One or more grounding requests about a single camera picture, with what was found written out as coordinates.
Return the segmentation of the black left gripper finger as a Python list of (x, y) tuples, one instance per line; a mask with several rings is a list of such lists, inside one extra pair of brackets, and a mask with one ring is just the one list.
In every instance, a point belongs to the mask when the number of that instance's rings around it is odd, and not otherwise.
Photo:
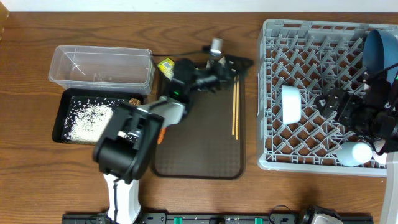
[(225, 67), (230, 70), (248, 70), (254, 65), (254, 61), (249, 58), (238, 57), (234, 55), (225, 55)]
[(233, 76), (234, 82), (241, 82), (246, 78), (248, 74), (248, 68), (239, 69), (239, 70), (232, 68), (231, 74)]

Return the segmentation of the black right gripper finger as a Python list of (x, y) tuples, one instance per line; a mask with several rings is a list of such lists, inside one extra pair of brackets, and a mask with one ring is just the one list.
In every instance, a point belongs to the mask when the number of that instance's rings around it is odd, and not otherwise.
[(337, 111), (326, 108), (324, 110), (320, 110), (320, 114), (325, 119), (325, 122), (329, 123), (334, 120), (335, 116), (337, 115)]
[(315, 98), (315, 106), (317, 109), (337, 109), (337, 93), (329, 91), (328, 93), (319, 95)]

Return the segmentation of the light blue rice bowl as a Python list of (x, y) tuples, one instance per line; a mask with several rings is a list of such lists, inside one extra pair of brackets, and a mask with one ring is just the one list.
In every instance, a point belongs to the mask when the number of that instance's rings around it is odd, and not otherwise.
[(282, 123), (298, 123), (301, 119), (301, 94), (298, 88), (282, 86)]

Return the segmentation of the blue plate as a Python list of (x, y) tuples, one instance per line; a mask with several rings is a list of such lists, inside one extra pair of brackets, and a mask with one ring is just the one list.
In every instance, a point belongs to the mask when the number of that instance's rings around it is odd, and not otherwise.
[(366, 37), (362, 64), (368, 74), (365, 78), (397, 64), (397, 36), (385, 30), (372, 30)]

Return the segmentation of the brown food scrap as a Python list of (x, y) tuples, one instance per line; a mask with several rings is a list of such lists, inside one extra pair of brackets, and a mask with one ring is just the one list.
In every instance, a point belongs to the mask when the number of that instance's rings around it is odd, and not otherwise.
[(129, 103), (134, 105), (134, 106), (139, 106), (141, 104), (141, 101), (139, 99), (137, 99), (137, 98), (131, 98), (129, 100)]

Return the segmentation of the white napkin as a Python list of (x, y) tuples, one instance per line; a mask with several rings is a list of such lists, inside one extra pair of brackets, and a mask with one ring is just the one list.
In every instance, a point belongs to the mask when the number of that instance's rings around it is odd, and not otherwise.
[(220, 65), (222, 68), (225, 68), (225, 63), (226, 63), (225, 57), (216, 60), (209, 60), (206, 63), (206, 69), (212, 68), (213, 65)]

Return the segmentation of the white paper cup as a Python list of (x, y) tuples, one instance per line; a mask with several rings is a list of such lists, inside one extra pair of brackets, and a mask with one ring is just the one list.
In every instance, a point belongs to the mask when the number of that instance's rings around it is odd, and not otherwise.
[(387, 158), (387, 154), (383, 153), (381, 154), (381, 149), (385, 144), (385, 140), (378, 140), (374, 143), (374, 147), (375, 147), (375, 151), (373, 151), (373, 159), (381, 164), (381, 165), (385, 165), (386, 164), (386, 158)]

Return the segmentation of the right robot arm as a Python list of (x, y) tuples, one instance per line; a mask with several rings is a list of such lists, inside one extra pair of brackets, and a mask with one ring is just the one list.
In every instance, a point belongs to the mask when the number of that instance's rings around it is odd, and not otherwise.
[(375, 73), (366, 73), (363, 83), (369, 85), (360, 97), (341, 88), (315, 98), (315, 105), (325, 118), (332, 118), (359, 138), (370, 143), (385, 141), (376, 153), (387, 154), (387, 181), (381, 213), (381, 223), (397, 223), (397, 75), (388, 80), (393, 64)]

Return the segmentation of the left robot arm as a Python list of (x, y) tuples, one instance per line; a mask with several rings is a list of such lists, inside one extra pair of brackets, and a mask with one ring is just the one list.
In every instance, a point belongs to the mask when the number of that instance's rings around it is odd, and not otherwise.
[(108, 185), (107, 223), (134, 223), (141, 212), (139, 180), (155, 153), (161, 131), (178, 124), (192, 106), (196, 91), (216, 91), (243, 79), (254, 62), (225, 55), (199, 69), (187, 58), (177, 60), (163, 96), (145, 105), (120, 103), (93, 151), (93, 160)]

